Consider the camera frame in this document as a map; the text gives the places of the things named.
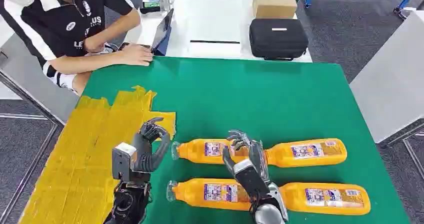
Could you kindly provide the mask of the person's right hand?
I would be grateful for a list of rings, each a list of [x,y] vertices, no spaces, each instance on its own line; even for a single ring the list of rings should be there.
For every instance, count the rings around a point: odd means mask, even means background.
[[[121,64],[130,66],[147,67],[153,61],[153,54],[150,49],[131,43],[119,51],[119,61]]]

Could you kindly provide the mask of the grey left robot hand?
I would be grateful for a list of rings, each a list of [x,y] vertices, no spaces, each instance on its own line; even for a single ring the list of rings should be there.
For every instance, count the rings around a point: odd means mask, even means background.
[[[171,144],[169,132],[156,124],[163,120],[163,117],[154,117],[144,122],[139,131],[134,135],[131,143],[137,151],[134,171],[152,173],[161,164]],[[153,152],[152,144],[158,138],[161,139],[160,145]]]

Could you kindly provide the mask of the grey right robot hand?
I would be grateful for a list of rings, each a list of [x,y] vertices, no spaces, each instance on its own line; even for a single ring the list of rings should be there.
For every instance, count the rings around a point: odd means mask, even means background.
[[[266,184],[269,184],[271,180],[262,142],[253,140],[245,132],[236,129],[229,130],[226,139],[231,142],[230,146],[235,152],[243,147],[247,147],[248,158],[256,168],[262,180]]]

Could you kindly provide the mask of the person's left hand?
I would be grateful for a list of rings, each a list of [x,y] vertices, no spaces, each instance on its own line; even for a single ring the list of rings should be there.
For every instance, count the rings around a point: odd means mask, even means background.
[[[83,41],[83,46],[88,53],[99,53],[104,49],[105,43],[100,37],[90,36]]]

